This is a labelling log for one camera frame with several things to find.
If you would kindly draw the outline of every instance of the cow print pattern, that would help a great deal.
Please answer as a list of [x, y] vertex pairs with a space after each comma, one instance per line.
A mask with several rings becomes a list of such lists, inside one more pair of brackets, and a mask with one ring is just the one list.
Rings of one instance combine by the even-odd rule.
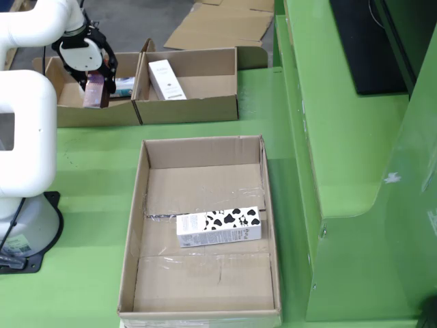
[[261, 224], [261, 219], [258, 207], [248, 207], [207, 212], [205, 222], [204, 230], [212, 231], [258, 226]]

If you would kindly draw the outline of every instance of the cardboard box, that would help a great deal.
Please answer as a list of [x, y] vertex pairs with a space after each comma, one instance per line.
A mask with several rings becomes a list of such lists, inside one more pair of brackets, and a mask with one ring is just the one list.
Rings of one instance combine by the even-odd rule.
[[149, 76], [159, 100], [186, 100], [168, 60], [149, 62]]
[[[148, 63], [164, 59], [187, 100], [158, 99]], [[143, 124], [237, 120], [237, 50], [143, 52], [133, 99]]]
[[[177, 214], [251, 206], [261, 239], [180, 248]], [[117, 309], [123, 324], [277, 327], [279, 291], [262, 138], [143, 141]]]
[[[146, 40], [139, 53], [116, 53], [118, 61], [116, 78], [136, 77], [142, 52], [154, 51], [154, 43]], [[42, 70], [42, 59], [33, 60], [33, 69]], [[80, 126], [130, 126], [141, 125], [141, 118], [131, 99], [112, 98], [109, 107], [83, 108], [83, 94], [79, 84], [64, 69], [59, 57], [46, 58], [46, 76], [56, 90], [59, 128]]]
[[274, 0], [198, 0], [164, 47], [261, 46], [273, 13]]

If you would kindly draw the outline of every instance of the open cardboard box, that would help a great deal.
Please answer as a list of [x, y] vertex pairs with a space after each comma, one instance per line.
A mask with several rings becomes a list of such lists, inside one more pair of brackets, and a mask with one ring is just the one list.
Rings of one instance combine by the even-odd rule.
[[[180, 248], [177, 214], [250, 206], [260, 209], [262, 239]], [[260, 136], [143, 141], [117, 311], [127, 328], [281, 324]]]
[[[148, 64], [164, 59], [187, 100], [158, 99]], [[144, 52], [133, 99], [143, 124], [237, 120], [237, 50]]]
[[[149, 39], [142, 51], [154, 48]], [[118, 61], [117, 78], [136, 77], [140, 53], [116, 53]], [[103, 109], [83, 107], [83, 93], [80, 86], [64, 69], [59, 57], [47, 59], [46, 76], [51, 81], [57, 95], [57, 124], [59, 128], [79, 126], [124, 126], [140, 125], [139, 115], [131, 99], [115, 98]], [[41, 72], [42, 59], [33, 60], [33, 68]]]

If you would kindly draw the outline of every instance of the green table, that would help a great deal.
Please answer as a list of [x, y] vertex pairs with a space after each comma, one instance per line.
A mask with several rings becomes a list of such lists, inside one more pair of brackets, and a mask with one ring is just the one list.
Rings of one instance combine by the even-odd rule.
[[[118, 328], [117, 298], [142, 139], [262, 134], [266, 142], [286, 327], [304, 323], [311, 274], [281, 68], [239, 72], [240, 120], [128, 128], [59, 129], [58, 174], [65, 228], [34, 275], [0, 276], [0, 327]], [[413, 327], [410, 321], [359, 327]]]

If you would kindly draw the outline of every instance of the cow print carton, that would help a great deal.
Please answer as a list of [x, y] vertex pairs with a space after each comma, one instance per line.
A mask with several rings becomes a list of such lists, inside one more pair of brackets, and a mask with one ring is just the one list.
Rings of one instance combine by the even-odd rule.
[[261, 238], [258, 207], [233, 208], [178, 215], [180, 247], [193, 247]]

